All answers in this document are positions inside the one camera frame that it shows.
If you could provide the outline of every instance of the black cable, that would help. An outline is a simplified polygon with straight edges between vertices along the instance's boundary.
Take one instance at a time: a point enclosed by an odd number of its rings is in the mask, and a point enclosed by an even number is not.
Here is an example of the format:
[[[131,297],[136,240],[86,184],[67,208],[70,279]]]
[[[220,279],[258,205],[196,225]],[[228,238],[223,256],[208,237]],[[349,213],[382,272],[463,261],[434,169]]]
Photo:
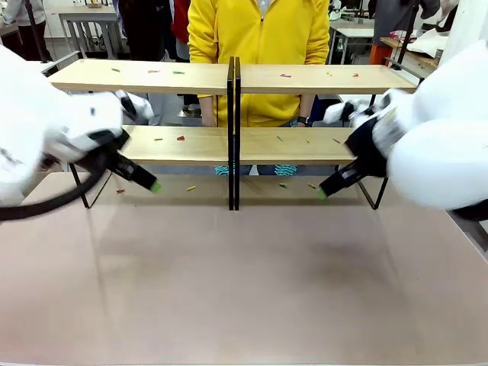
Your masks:
[[[35,204],[26,204],[24,206],[0,207],[0,221],[23,220],[28,217],[46,214],[62,206],[70,204],[83,194],[90,191],[103,177],[109,164],[108,153],[103,152],[98,156],[97,162],[90,176],[77,186],[75,189],[53,197],[48,201],[38,202]]]

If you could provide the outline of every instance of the red clothing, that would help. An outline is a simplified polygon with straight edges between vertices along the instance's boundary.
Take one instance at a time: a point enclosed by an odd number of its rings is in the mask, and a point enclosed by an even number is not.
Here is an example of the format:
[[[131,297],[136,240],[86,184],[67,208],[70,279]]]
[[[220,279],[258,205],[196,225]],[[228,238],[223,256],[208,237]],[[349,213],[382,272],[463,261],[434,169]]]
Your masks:
[[[190,0],[175,0],[175,17],[171,30],[182,43],[188,43],[188,9]]]

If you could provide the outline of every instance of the teal shoe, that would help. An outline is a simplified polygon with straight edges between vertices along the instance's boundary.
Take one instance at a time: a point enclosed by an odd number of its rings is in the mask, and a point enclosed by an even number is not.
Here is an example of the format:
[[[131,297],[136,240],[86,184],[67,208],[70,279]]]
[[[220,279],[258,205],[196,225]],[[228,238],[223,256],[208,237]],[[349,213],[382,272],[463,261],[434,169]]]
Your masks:
[[[214,167],[215,168],[215,175],[219,176],[229,176],[229,167],[227,165],[219,165]],[[236,167],[234,166],[234,175],[236,175]]]
[[[293,177],[297,175],[296,165],[276,165],[274,167],[274,173],[278,177]]]

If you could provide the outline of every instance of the zipper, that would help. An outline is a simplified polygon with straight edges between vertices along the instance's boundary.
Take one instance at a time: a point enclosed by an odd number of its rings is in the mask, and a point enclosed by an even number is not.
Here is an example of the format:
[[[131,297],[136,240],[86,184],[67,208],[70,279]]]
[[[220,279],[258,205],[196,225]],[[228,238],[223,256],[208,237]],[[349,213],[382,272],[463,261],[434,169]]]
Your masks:
[[[262,28],[263,24],[265,22],[265,16],[262,14],[261,15],[261,21],[259,22],[259,35],[258,35],[258,52],[256,52],[256,58],[254,64],[258,65],[259,64],[259,57],[261,56],[261,41],[262,41]],[[247,105],[247,113],[246,113],[246,124],[247,127],[249,127],[249,106],[252,105],[252,100],[254,99],[254,95],[251,95],[249,98],[249,103]]]

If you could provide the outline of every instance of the hand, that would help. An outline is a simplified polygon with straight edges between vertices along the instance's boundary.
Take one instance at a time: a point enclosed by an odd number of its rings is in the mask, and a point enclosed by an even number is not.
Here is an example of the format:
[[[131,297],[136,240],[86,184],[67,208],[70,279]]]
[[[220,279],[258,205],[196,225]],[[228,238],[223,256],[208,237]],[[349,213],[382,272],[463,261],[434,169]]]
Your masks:
[[[217,123],[215,122],[214,114],[205,116],[201,116],[201,124],[203,127],[217,127]]]

